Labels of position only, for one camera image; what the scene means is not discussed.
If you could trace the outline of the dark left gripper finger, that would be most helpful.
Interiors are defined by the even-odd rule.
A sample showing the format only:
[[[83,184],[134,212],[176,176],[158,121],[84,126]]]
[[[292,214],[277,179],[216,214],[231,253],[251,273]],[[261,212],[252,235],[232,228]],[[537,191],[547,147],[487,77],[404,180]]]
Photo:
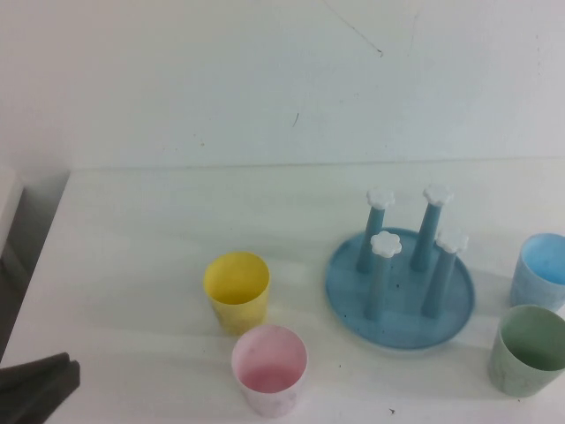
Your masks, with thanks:
[[[1,422],[44,423],[79,385],[76,360],[23,382],[1,382]]]
[[[46,358],[1,369],[1,382],[23,382],[35,375],[50,371],[55,367],[70,362],[67,352],[61,352]]]

